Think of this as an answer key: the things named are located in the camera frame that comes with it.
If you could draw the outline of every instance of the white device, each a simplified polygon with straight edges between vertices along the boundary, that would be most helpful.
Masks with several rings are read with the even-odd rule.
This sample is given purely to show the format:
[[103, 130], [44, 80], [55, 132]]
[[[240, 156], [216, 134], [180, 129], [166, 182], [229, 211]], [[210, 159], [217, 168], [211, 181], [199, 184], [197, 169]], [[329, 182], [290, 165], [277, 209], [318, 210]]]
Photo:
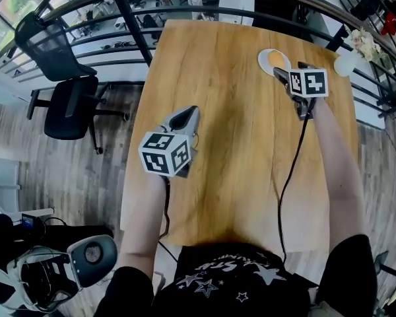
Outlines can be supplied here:
[[117, 247], [108, 235], [80, 240], [67, 252], [33, 246], [10, 261], [5, 270], [0, 268], [0, 283], [14, 289], [0, 305], [9, 315], [16, 310], [49, 314], [82, 288], [102, 280], [116, 262]]
[[139, 145], [139, 156], [146, 172], [173, 177], [192, 159], [189, 136], [149, 131]]
[[327, 71], [319, 69], [291, 69], [289, 72], [290, 93], [303, 98], [329, 96]]
[[187, 178], [197, 151], [198, 106], [189, 106], [167, 116], [154, 131], [147, 132], [139, 145], [139, 157], [146, 172]]

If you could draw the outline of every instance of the black chair backrest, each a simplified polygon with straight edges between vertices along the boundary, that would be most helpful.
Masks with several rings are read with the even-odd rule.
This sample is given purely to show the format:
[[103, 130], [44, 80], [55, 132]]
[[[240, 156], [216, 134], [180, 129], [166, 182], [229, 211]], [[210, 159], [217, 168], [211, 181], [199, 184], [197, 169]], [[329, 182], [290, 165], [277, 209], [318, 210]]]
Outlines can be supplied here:
[[89, 10], [86, 12], [86, 21], [92, 20], [94, 18], [94, 12], [92, 10]]
[[[158, 28], [157, 22], [150, 16], [149, 14], [146, 14], [143, 19], [143, 27], [144, 28]], [[151, 38], [154, 40], [158, 40], [160, 38], [161, 34], [151, 34]]]
[[51, 81], [97, 74], [95, 69], [78, 63], [57, 19], [45, 23], [34, 12], [29, 13], [15, 30], [15, 42]]

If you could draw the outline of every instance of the wooden floor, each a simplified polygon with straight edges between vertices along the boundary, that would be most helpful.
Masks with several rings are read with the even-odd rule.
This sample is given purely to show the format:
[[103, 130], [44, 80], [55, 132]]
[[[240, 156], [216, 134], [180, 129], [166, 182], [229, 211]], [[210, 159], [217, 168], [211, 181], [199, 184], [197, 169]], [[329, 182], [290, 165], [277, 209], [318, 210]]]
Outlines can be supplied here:
[[[140, 95], [141, 88], [135, 86], [118, 87], [106, 95], [108, 103], [103, 108], [123, 110], [131, 119], [96, 118], [102, 156], [95, 155], [89, 135], [78, 141], [45, 136], [44, 109], [36, 110], [28, 121], [27, 107], [0, 105], [0, 157], [20, 161], [20, 208], [54, 207], [55, 216], [70, 225], [108, 225], [120, 243], [123, 180]], [[386, 127], [396, 144], [396, 120], [388, 120]], [[373, 254], [389, 250], [387, 264], [396, 269], [396, 153], [385, 132], [363, 125], [358, 130]], [[326, 259], [323, 252], [293, 253], [286, 267], [319, 282]], [[382, 273], [378, 283], [382, 301], [394, 290], [396, 278]], [[83, 290], [60, 310], [66, 316], [92, 316], [107, 284]]]

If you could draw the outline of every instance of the metal railing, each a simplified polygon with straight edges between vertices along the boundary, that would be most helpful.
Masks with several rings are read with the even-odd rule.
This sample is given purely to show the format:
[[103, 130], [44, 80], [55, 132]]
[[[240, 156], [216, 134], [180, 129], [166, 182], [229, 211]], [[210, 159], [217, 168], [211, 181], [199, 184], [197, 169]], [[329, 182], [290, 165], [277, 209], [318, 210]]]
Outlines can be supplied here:
[[[343, 8], [349, 12], [351, 12], [352, 8], [355, 8], [357, 4], [361, 2], [361, 0], [354, 0], [354, 3], [352, 3], [351, 0], [339, 0], [339, 1], [343, 6]], [[390, 10], [387, 8], [387, 5], [384, 3], [383, 0], [372, 0], [372, 1], [378, 5], [378, 8], [371, 15], [367, 15], [366, 18], [369, 21], [370, 25], [373, 27], [373, 29], [378, 34], [381, 34], [380, 33], [381, 29], [385, 27], [385, 16], [388, 13], [390, 13]], [[374, 17], [377, 18], [380, 29], [376, 25]], [[392, 35], [390, 35], [389, 32], [387, 32], [386, 34], [388, 40], [396, 49], [395, 39], [392, 37]], [[379, 86], [379, 94], [382, 96], [382, 98], [377, 101], [377, 105], [383, 106], [388, 104], [391, 106], [390, 109], [383, 111], [380, 114], [380, 117], [385, 117], [390, 114], [396, 114], [396, 61], [392, 57], [388, 57], [388, 60], [390, 61], [390, 65], [391, 65], [390, 68], [387, 67], [384, 59], [380, 60], [380, 64], [376, 64], [376, 63], [371, 64], [376, 79], [379, 80], [380, 75], [385, 75], [385, 79], [386, 79], [385, 82], [387, 83], [387, 84], [382, 83]]]
[[[44, 4], [38, 7], [38, 10], [46, 8], [48, 5], [48, 1], [46, 0]], [[62, 16], [70, 13], [72, 11], [78, 10], [82, 7], [87, 5], [99, 3], [103, 0], [72, 0], [48, 13], [43, 19], [53, 20], [55, 18], [61, 18]], [[316, 38], [321, 38], [328, 41], [326, 48], [331, 50], [337, 50], [339, 47], [345, 48], [346, 50], [352, 50], [352, 48], [344, 43], [343, 37], [343, 29], [340, 30], [336, 35], [332, 36], [330, 34], [326, 34], [320, 30], [314, 29], [309, 27], [305, 21], [302, 20], [294, 20], [293, 18], [283, 18], [279, 15], [270, 15], [267, 13], [262, 13], [259, 11], [247, 11], [242, 9], [232, 9], [226, 7], [219, 7], [219, 6], [212, 6], [212, 5], [178, 5], [178, 6], [160, 6], [160, 7], [153, 7], [153, 8], [142, 8], [142, 9], [132, 9], [129, 0], [114, 0], [119, 11], [111, 15], [106, 15], [104, 17], [99, 17], [94, 20], [88, 20], [76, 24], [74, 26], [68, 26], [65, 31], [72, 32], [79, 28], [84, 28], [87, 26], [93, 26], [95, 24], [99, 24], [101, 22], [106, 22], [108, 20], [114, 20], [119, 17], [123, 17], [127, 30], [126, 31], [117, 31], [111, 32], [103, 35], [98, 36], [91, 36], [91, 37], [84, 37], [78, 40], [75, 40], [71, 45], [78, 46], [81, 44], [86, 44], [89, 42], [95, 42], [98, 40], [110, 39], [110, 38], [117, 38], [120, 36], [131, 36], [135, 41], [134, 46], [129, 47], [122, 47], [122, 48], [107, 48], [102, 50], [94, 50], [88, 53], [82, 53], [77, 55], [77, 58], [85, 58], [91, 57], [95, 55], [102, 55], [107, 53], [118, 53], [118, 52], [131, 52], [131, 51], [139, 51], [142, 55], [142, 59], [124, 59], [124, 60], [111, 60], [111, 61], [100, 61], [96, 63], [89, 63], [88, 65], [91, 67], [97, 66], [105, 66], [105, 65], [119, 65], [119, 64], [132, 64], [132, 63], [146, 63], [148, 66], [151, 64], [152, 55], [151, 50], [155, 49], [155, 46], [147, 44], [144, 35], [145, 34], [159, 34], [162, 32], [163, 27], [158, 28], [141, 28], [141, 25], [138, 23], [136, 17], [139, 15], [146, 15], [146, 14], [154, 14], [154, 13], [166, 13], [170, 15], [171, 13], [178, 13], [178, 12], [200, 12], [200, 13], [207, 13], [207, 14], [224, 14], [224, 15], [237, 15], [241, 17], [249, 17], [253, 18], [254, 20], [269, 20], [271, 25], [282, 26], [282, 29], [286, 29], [286, 32], [290, 30], [291, 32], [299, 31], [299, 34], [304, 34], [306, 36], [313, 36]], [[364, 28], [373, 34], [374, 40], [381, 46], [383, 51], [388, 55], [390, 61], [392, 62], [393, 67], [395, 68], [395, 72], [391, 73], [389, 69], [385, 66], [384, 62], [381, 63], [373, 63], [373, 72], [375, 78], [367, 75], [366, 73], [359, 71], [358, 69], [354, 70], [354, 73], [361, 76], [362, 78], [370, 81], [371, 83], [375, 84], [379, 89], [379, 95], [367, 90], [364, 87], [358, 86], [356, 84], [352, 84], [352, 87], [359, 90], [360, 92], [368, 95], [370, 98], [373, 99], [374, 103], [377, 102], [378, 105], [371, 104], [362, 100], [360, 98], [355, 98], [355, 101], [361, 102], [366, 106], [369, 106], [376, 111], [379, 112], [379, 116], [386, 116], [388, 114], [396, 114], [396, 47], [393, 43], [389, 43], [388, 41], [384, 40], [381, 35], [378, 33], [378, 30], [374, 30], [367, 22], [362, 22], [356, 17], [352, 16], [345, 10], [339, 9], [333, 4], [324, 1], [324, 0], [285, 0], [287, 2], [291, 2], [296, 6], [301, 6], [307, 8], [309, 11], [316, 11], [321, 14], [327, 15], [342, 24], [347, 24], [351, 28]], [[0, 51], [0, 59], [4, 57], [10, 50], [15, 47], [15, 43], [12, 41], [8, 44], [5, 48]], [[4, 64], [0, 65], [0, 70], [4, 73], [11, 73], [15, 69], [21, 68], [22, 66], [30, 63], [32, 60], [27, 59], [26, 61], [19, 63], [16, 67], [12, 67], [9, 69], [8, 64], [13, 62], [16, 58], [20, 57], [23, 53], [19, 53], [14, 55], [10, 61], [5, 62]], [[15, 75], [14, 78], [19, 78], [22, 75], [28, 75], [29, 73], [38, 70], [37, 67], [28, 69]], [[32, 79], [36, 79], [41, 77], [42, 74], [31, 75], [25, 77], [18, 82], [25, 82]], [[387, 84], [383, 83], [380, 80], [380, 77], [385, 77], [387, 80]], [[389, 106], [388, 109], [380, 108], [379, 106]]]

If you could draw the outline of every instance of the desk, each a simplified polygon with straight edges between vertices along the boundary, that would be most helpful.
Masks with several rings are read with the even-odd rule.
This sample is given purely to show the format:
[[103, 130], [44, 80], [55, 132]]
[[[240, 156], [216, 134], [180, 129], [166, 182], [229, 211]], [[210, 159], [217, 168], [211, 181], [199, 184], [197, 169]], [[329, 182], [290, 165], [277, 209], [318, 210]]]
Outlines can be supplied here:
[[[188, 179], [173, 178], [170, 232], [179, 245], [239, 240], [281, 253], [277, 203], [302, 122], [284, 87], [258, 66], [265, 48], [325, 67], [328, 103], [355, 157], [358, 132], [350, 82], [335, 53], [291, 36], [225, 22], [169, 20], [145, 83], [127, 159], [121, 227], [147, 191], [138, 146], [174, 110], [201, 109], [198, 154]], [[282, 209], [289, 252], [327, 249], [328, 196], [314, 123], [307, 127]]]

